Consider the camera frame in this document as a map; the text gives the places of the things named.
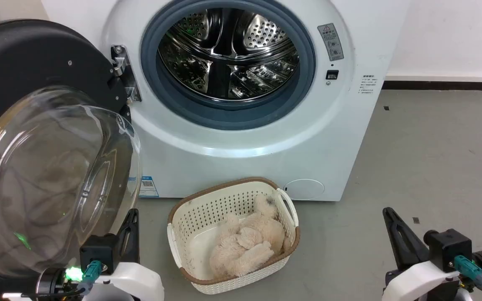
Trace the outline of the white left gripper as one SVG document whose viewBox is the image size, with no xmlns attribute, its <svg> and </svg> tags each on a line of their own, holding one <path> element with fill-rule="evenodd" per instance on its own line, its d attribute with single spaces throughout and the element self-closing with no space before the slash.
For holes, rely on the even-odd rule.
<svg viewBox="0 0 482 301">
<path fill-rule="evenodd" d="M 119 228 L 119 263 L 111 275 L 101 275 L 84 301 L 164 301 L 161 277 L 140 265 L 139 210 L 132 208 Z"/>
</svg>

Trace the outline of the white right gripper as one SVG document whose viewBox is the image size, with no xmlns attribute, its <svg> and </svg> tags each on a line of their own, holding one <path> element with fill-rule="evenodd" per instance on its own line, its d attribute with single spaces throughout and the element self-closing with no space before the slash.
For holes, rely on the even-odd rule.
<svg viewBox="0 0 482 301">
<path fill-rule="evenodd" d="M 392 246 L 396 270 L 386 273 L 383 301 L 461 301 L 459 271 L 448 263 L 449 272 L 428 261 L 429 250 L 391 207 L 383 219 Z"/>
</svg>

